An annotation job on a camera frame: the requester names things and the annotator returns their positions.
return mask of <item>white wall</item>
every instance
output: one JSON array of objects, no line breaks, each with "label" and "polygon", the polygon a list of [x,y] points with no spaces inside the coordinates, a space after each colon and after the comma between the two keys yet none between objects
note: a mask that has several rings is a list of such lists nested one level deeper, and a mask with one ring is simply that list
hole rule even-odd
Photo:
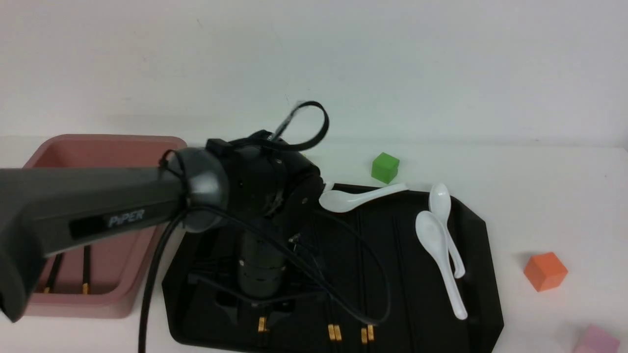
[{"label": "white wall", "polygon": [[333,139],[628,146],[628,2],[0,0],[0,135],[230,138],[300,99]]}]

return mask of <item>black cable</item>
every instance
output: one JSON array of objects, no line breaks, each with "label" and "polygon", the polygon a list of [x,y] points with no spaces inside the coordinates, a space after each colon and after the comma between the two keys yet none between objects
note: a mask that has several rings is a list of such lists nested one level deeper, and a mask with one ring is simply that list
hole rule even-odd
[{"label": "black cable", "polygon": [[155,248],[155,252],[153,254],[153,259],[151,260],[151,265],[148,268],[148,275],[146,277],[146,287],[144,288],[144,295],[142,296],[142,309],[139,314],[139,339],[138,339],[138,352],[146,353],[146,331],[148,328],[148,311],[151,307],[151,297],[153,296],[153,289],[155,287],[155,279],[157,277],[157,269],[159,269],[159,262],[161,261],[161,256],[163,255],[163,251],[166,248],[166,243],[170,239],[170,236],[175,231],[176,227],[181,223],[181,221],[185,218],[185,216],[189,213],[190,209],[185,209],[179,212],[175,218],[166,226],[163,233],[161,233],[161,237],[159,239],[159,243],[157,243],[157,247]]},{"label": "black cable", "polygon": [[163,231],[159,243],[157,243],[157,247],[155,248],[155,252],[153,255],[153,259],[151,260],[150,267],[148,268],[148,275],[146,277],[146,287],[144,289],[144,295],[142,297],[142,309],[139,317],[139,339],[138,339],[138,352],[146,353],[146,331],[148,328],[148,312],[150,309],[150,301],[153,296],[154,284],[157,277],[157,270],[159,268],[159,262],[161,261],[161,256],[163,255],[163,251],[166,247],[170,236],[172,235],[175,228],[181,223],[181,221],[192,212],[205,211],[211,212],[219,217],[223,217],[227,219],[229,222],[238,225],[239,227],[249,231],[251,234],[256,236],[257,238],[268,242],[272,245],[277,251],[279,251],[283,256],[286,257],[287,260],[292,262],[298,269],[307,274],[316,284],[318,284],[323,290],[325,290],[332,299],[334,299],[343,309],[345,309],[349,314],[351,314],[354,318],[361,321],[366,325],[377,326],[380,323],[386,321],[391,311],[391,290],[390,290],[390,282],[388,280],[388,275],[384,270],[384,265],[380,262],[379,258],[375,255],[373,249],[368,245],[368,243],[363,240],[362,237],[347,223],[344,221],[326,214],[321,211],[315,210],[317,214],[320,214],[329,219],[335,220],[342,226],[344,226],[359,242],[362,243],[367,252],[373,257],[375,260],[377,267],[379,268],[382,278],[384,280],[384,286],[386,288],[386,312],[381,318],[371,318],[361,313],[356,307],[354,307],[346,298],[344,298],[336,288],[329,283],[321,274],[314,270],[305,260],[301,259],[298,255],[296,255],[293,251],[290,251],[287,247],[280,244],[276,241],[272,234],[268,234],[267,232],[258,229],[257,227],[244,222],[243,220],[238,219],[237,217],[231,215],[230,213],[219,209],[214,206],[193,206],[189,207],[176,215],[176,217],[168,224],[166,229]]},{"label": "black cable", "polygon": [[373,259],[375,260],[377,264],[377,267],[379,268],[382,274],[382,278],[384,280],[384,286],[386,287],[387,304],[386,304],[386,312],[381,318],[371,318],[371,317],[366,316],[362,312],[360,312],[360,310],[358,310],[355,306],[353,306],[353,304],[351,304],[346,298],[344,298],[331,283],[326,281],[324,278],[321,278],[318,275],[318,272],[314,270],[307,262],[305,262],[305,260],[301,259],[293,251],[291,251],[286,246],[280,244],[277,240],[275,240],[273,235],[268,234],[262,231],[261,229],[258,229],[257,227],[251,224],[248,224],[247,222],[244,222],[243,220],[240,220],[234,217],[233,215],[230,215],[228,212],[214,206],[209,206],[209,205],[194,206],[194,207],[191,207],[190,210],[192,211],[206,210],[208,212],[212,212],[220,217],[227,219],[233,224],[238,225],[239,227],[251,232],[256,238],[266,241],[267,243],[272,245],[275,248],[275,250],[279,251],[283,256],[285,256],[287,260],[292,262],[298,269],[300,269],[305,274],[307,274],[314,282],[316,282],[316,284],[318,284],[321,288],[323,288],[323,290],[325,290],[332,297],[332,299],[334,299],[343,309],[345,309],[349,314],[351,314],[351,316],[363,322],[364,324],[377,326],[380,323],[383,323],[384,321],[386,321],[386,319],[390,315],[390,310],[391,310],[390,282],[388,281],[388,275],[386,274],[386,271],[384,270],[384,265],[380,262],[379,258],[377,258],[377,256],[375,255],[375,252],[371,249],[368,243],[366,243],[360,237],[360,235],[356,233],[356,231],[354,231],[353,228],[351,228],[351,226],[349,226],[348,224],[344,223],[343,225],[348,227],[347,229],[355,236],[355,238],[359,242],[362,243],[362,245],[367,249],[369,254],[371,254],[371,256],[373,257]]},{"label": "black cable", "polygon": [[325,108],[323,108],[321,103],[315,102],[313,100],[297,105],[290,112],[289,116],[294,116],[295,113],[299,109],[304,108],[304,107],[319,108],[321,111],[323,111],[323,118],[324,118],[323,126],[320,128],[317,134],[313,138],[309,139],[308,141],[305,141],[303,143],[297,143],[297,144],[281,144],[281,143],[269,141],[263,138],[250,138],[249,137],[249,138],[241,138],[241,139],[233,140],[230,142],[230,144],[235,149],[243,148],[246,146],[260,146],[263,148],[273,149],[275,151],[284,151],[284,152],[300,152],[300,151],[305,151],[306,149],[310,149],[318,145],[320,141],[322,141],[325,135],[327,134],[327,131],[329,130],[329,116],[327,115],[327,111],[325,110]]}]

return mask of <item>white ceramic spoon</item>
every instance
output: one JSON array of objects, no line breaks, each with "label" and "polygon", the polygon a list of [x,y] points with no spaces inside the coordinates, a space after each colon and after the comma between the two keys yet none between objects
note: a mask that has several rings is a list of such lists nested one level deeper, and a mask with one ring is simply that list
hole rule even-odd
[{"label": "white ceramic spoon", "polygon": [[328,211],[344,213],[368,201],[405,190],[408,190],[408,186],[405,183],[395,184],[364,193],[348,193],[339,190],[330,190],[320,195],[318,203]]},{"label": "white ceramic spoon", "polygon": [[467,309],[462,303],[456,280],[453,278],[452,268],[449,266],[447,253],[447,236],[445,228],[430,211],[422,211],[416,216],[416,237],[425,250],[434,258],[440,274],[445,282],[445,289],[449,301],[452,303],[453,314],[460,320],[467,318]]},{"label": "white ceramic spoon", "polygon": [[445,184],[434,185],[430,191],[430,212],[438,218],[445,228],[447,234],[447,248],[449,249],[449,255],[452,256],[453,266],[455,268],[453,276],[462,278],[462,276],[465,275],[465,264],[462,263],[458,248],[456,244],[454,244],[452,235],[447,228],[447,220],[449,219],[449,213],[451,211],[452,197],[449,195],[449,190],[447,190]]}]

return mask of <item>toy block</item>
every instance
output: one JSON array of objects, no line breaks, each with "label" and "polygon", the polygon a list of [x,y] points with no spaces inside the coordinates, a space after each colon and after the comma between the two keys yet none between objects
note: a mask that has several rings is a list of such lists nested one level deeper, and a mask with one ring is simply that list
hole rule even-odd
[{"label": "toy block", "polygon": [[532,256],[524,270],[524,274],[536,291],[550,290],[560,286],[567,273],[567,269],[554,253]]},{"label": "toy block", "polygon": [[588,327],[580,337],[573,353],[617,353],[619,340],[595,325]]},{"label": "toy block", "polygon": [[399,171],[399,160],[389,154],[381,153],[373,161],[371,176],[380,182],[390,184]]}]

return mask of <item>chopsticks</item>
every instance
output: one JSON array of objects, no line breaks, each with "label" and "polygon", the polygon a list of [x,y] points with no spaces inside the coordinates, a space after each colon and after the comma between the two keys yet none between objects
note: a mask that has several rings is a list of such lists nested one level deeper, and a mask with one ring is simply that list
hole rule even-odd
[{"label": "chopsticks", "polygon": [[[46,281],[44,287],[44,294],[52,293],[54,290],[55,282],[57,282],[57,276],[59,275],[59,269],[63,262],[64,253],[57,254],[55,256],[55,262],[52,263],[52,269],[50,275]],[[87,295],[90,292],[90,285],[92,282],[92,246],[88,245],[83,248],[83,294]]]},{"label": "chopsticks", "polygon": [[92,277],[92,246],[83,248],[83,294],[89,294]]},{"label": "chopsticks", "polygon": [[63,262],[63,253],[57,254],[55,256],[55,262],[52,263],[52,269],[50,270],[50,275],[48,276],[48,281],[46,281],[46,287],[43,289],[45,294],[50,293],[57,281],[57,276],[59,275],[59,269],[61,268],[61,263]]}]

